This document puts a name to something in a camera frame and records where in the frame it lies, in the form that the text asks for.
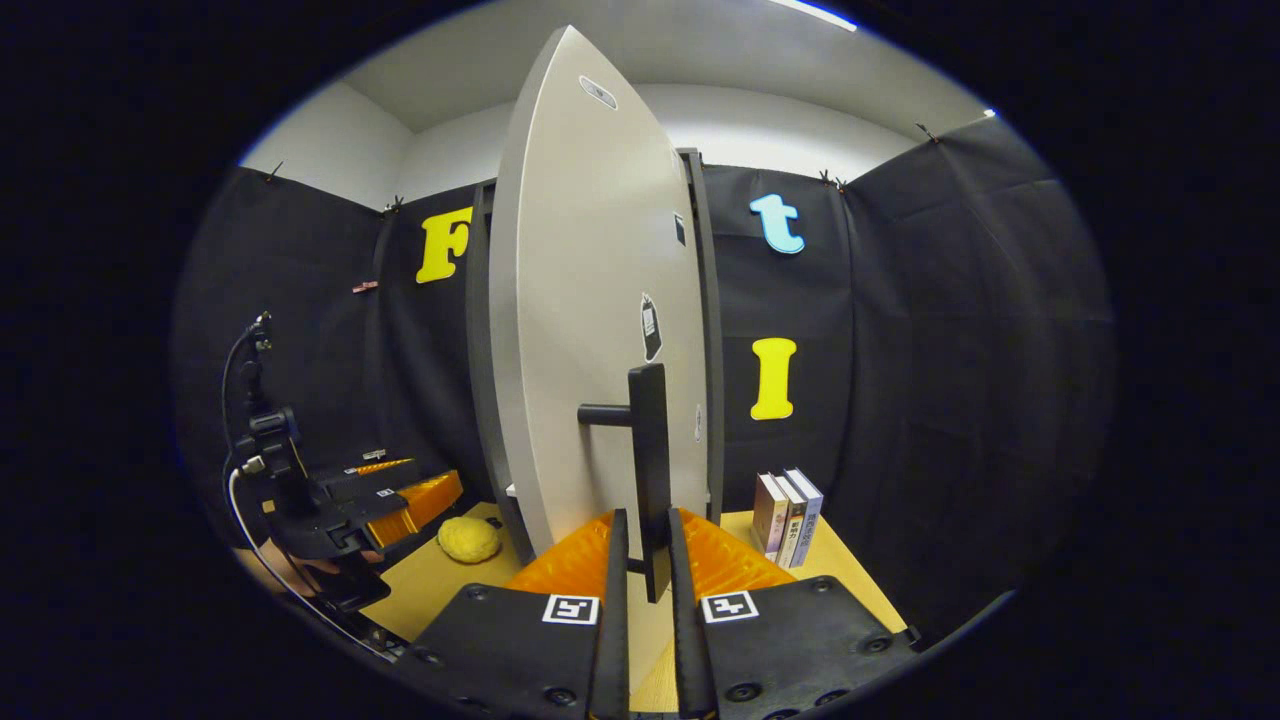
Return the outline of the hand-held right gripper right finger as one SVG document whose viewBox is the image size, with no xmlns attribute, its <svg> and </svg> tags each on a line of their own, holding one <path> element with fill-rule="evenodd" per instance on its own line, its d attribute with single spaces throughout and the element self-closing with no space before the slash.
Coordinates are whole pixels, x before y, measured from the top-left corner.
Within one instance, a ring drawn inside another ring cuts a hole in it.
<svg viewBox="0 0 1280 720">
<path fill-rule="evenodd" d="M 710 537 L 669 509 L 675 676 L 682 719 L 828 719 L 904 676 L 909 630 L 881 623 L 832 575 L 699 593 Z"/>
</svg>

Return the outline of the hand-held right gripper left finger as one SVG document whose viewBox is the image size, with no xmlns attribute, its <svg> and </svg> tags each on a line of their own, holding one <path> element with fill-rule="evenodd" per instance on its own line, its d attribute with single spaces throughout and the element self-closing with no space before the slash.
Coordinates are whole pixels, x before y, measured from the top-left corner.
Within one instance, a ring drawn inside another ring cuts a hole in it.
<svg viewBox="0 0 1280 720">
<path fill-rule="evenodd" d="M 396 680 L 443 719 L 626 719 L 627 512 L 604 530 L 599 594 L 467 584 L 396 660 Z"/>
</svg>

